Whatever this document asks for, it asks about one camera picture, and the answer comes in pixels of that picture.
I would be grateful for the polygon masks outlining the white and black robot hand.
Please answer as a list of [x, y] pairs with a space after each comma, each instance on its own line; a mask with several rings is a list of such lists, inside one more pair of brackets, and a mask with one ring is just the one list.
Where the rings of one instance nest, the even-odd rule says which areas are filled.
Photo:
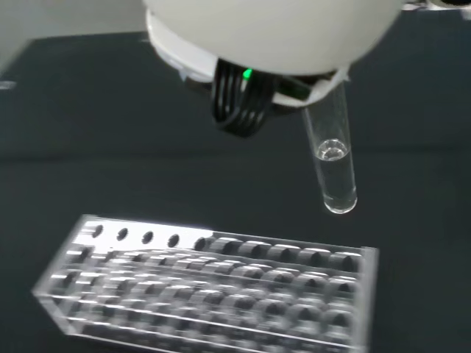
[[347, 125], [344, 83], [402, 9], [401, 1], [145, 1], [157, 55], [210, 86], [218, 129], [247, 138], [274, 106], [313, 126]]

